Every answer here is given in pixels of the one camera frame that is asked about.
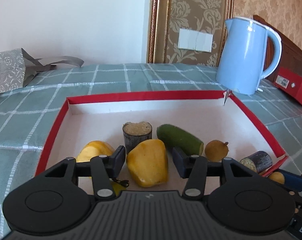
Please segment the gold ornate wall frame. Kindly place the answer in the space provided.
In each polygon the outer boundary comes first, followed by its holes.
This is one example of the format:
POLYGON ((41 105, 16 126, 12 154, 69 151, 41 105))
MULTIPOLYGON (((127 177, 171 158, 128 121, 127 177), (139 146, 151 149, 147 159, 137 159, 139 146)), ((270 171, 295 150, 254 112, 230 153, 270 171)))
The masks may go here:
POLYGON ((151 0, 146 61, 218 66, 234 0, 151 0), (213 36, 210 52, 178 47, 180 29, 213 36))

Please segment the green cucumber half in tray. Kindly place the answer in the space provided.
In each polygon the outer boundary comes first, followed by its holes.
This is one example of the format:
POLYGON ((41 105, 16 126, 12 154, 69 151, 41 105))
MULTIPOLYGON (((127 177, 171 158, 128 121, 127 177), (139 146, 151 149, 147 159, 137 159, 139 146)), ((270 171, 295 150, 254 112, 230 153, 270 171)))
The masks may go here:
POLYGON ((186 155, 202 155, 203 153, 204 143, 180 127, 163 124, 156 129, 156 135, 171 152, 173 148, 179 147, 186 155))

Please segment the red cardboard box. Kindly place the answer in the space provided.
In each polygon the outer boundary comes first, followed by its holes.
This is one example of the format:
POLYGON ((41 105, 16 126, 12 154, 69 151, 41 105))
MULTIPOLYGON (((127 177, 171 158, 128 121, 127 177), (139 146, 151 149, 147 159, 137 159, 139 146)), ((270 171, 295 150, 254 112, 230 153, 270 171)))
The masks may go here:
POLYGON ((302 105, 302 76, 280 67, 273 83, 302 105))

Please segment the yellow jackfruit piece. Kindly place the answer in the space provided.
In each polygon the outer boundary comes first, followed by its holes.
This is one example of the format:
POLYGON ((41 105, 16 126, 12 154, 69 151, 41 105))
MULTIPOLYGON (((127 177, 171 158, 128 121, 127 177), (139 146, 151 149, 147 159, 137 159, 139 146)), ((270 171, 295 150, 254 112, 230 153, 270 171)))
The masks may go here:
POLYGON ((114 152, 114 148, 104 141, 91 141, 89 142, 76 157, 77 163, 90 161, 91 158, 106 155, 111 156, 114 152))
POLYGON ((126 166, 140 187, 153 187, 168 181, 168 157, 164 143, 148 139, 139 143, 126 156, 126 166))

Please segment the wooden headboard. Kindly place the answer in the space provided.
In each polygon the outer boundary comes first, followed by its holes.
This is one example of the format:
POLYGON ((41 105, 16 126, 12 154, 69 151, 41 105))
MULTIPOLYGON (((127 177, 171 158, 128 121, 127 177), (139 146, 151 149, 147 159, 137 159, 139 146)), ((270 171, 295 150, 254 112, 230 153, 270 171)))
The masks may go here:
POLYGON ((270 76, 268 76, 267 79, 272 82, 275 81, 280 67, 286 68, 302 77, 302 50, 297 45, 295 45, 288 37, 286 37, 281 31, 267 23, 259 15, 254 15, 253 19, 266 26, 271 27, 281 37, 282 55, 280 63, 277 66, 276 70, 270 76))

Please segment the yellow jackfruit piece in tray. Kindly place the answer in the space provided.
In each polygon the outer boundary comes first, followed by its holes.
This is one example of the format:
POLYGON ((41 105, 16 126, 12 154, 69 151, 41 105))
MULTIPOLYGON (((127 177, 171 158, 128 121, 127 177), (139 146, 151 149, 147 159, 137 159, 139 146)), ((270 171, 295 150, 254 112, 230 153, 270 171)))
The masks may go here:
POLYGON ((114 148, 104 141, 91 141, 89 142, 76 157, 77 163, 90 161, 91 158, 106 155, 111 156, 114 152, 114 148))

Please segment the grey patterned gift bag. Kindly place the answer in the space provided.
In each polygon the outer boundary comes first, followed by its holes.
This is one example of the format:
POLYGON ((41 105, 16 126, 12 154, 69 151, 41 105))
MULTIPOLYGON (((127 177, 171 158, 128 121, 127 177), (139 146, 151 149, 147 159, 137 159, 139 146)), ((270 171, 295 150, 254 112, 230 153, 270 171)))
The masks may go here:
POLYGON ((28 85, 38 73, 54 70, 58 64, 80 68, 84 61, 73 56, 35 59, 23 48, 0 52, 0 94, 28 85))

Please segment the red shallow cardboard tray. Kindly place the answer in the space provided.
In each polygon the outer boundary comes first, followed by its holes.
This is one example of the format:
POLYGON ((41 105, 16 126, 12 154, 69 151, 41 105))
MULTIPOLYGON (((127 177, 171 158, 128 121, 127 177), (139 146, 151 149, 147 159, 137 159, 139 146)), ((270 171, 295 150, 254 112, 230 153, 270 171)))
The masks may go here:
POLYGON ((92 139, 117 146, 123 143, 127 122, 152 124, 153 138, 178 138, 173 127, 191 133, 204 143, 228 142, 228 156, 236 160, 254 151, 272 159, 268 176, 288 155, 274 135, 234 94, 222 90, 177 90, 93 94, 66 98, 56 117, 37 165, 42 173, 64 157, 76 155, 92 139))

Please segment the light blue electric kettle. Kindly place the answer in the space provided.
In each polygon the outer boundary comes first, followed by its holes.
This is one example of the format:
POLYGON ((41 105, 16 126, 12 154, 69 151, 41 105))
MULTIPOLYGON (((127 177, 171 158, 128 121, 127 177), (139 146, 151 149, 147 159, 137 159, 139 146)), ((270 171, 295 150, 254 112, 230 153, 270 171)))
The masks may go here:
POLYGON ((271 27, 250 18, 234 17, 225 20, 227 38, 218 64, 216 80, 234 92, 252 95, 260 81, 277 68, 282 54, 280 35, 271 27), (274 56, 267 67, 267 41, 271 39, 274 56))

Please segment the white wall switch panel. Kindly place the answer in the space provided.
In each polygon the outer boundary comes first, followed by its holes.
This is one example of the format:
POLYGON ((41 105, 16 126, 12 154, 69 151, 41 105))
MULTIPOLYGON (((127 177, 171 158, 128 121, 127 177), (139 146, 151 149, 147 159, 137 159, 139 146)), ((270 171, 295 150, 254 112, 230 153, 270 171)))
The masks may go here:
POLYGON ((178 48, 210 53, 212 51, 213 35, 191 29, 179 30, 178 48))

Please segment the small green lime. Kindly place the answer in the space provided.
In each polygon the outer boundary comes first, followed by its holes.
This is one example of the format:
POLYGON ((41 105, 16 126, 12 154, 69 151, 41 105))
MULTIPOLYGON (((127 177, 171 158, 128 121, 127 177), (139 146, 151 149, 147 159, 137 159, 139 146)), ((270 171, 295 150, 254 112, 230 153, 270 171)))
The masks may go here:
POLYGON ((121 194, 122 191, 125 191, 130 184, 128 180, 113 179, 110 182, 117 197, 121 194))

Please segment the lying dark sugarcane piece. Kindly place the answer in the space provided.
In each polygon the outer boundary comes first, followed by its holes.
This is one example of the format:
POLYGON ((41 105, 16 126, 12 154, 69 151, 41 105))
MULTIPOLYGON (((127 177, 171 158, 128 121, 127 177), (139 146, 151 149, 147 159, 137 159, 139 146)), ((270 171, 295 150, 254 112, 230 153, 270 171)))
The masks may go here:
POLYGON ((240 160, 240 164, 250 170, 261 173, 273 165, 271 156, 265 151, 258 151, 240 160))

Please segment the teal plaid bed cover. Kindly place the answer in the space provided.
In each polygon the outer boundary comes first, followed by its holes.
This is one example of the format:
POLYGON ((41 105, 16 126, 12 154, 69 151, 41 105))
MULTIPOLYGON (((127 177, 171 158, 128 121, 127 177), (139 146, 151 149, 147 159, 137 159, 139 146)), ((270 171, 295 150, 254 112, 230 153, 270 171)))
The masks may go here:
MULTIPOLYGON (((289 158, 282 168, 302 174, 302 106, 269 80, 238 98, 276 137, 289 158)), ((0 239, 7 194, 31 179, 56 116, 67 97, 156 90, 220 90, 207 65, 100 64, 42 72, 26 87, 0 94, 0 239)))

